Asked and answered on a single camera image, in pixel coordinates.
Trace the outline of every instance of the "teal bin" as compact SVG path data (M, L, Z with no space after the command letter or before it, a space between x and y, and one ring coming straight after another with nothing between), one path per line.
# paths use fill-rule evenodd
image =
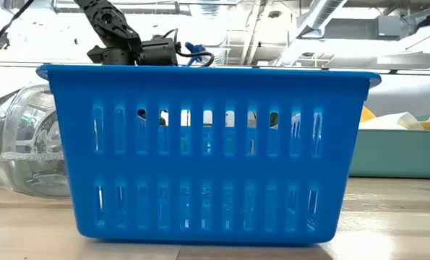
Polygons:
M350 176L430 178L430 131L359 130Z

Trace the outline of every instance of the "ceiling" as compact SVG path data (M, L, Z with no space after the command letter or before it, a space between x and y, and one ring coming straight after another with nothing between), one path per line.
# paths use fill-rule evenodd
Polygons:
M0 51L0 61L89 62L85 54L100 40L84 14L69 1L35 0L9 29L11 47ZM430 69L430 46L406 51L399 48L401 43L407 44L406 40L372 35L374 21L382 25L377 17L385 16L383 13L392 18L385 21L382 17L384 28L405 26L407 29L400 31L413 31L398 15L420 14L430 9L430 0L348 0L332 14L322 38L296 37L300 17L309 11L310 0L263 0L260 7L255 7L260 0L220 0L222 5L204 6L211 8L208 11L196 4L202 1L217 0L180 1L178 12L172 1L114 0L142 39L178 27L181 41L204 44L221 57L219 64L277 65L290 46L288 51L296 56L289 66ZM0 7L5 7L0 9L0 28L12 16L10 12L23 3L0 1Z

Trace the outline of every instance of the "wooden floor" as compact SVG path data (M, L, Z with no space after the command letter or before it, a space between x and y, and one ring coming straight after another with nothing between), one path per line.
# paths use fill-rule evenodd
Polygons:
M352 178L335 238L307 248L103 243L78 234L70 201L0 189L0 259L430 259L430 181Z

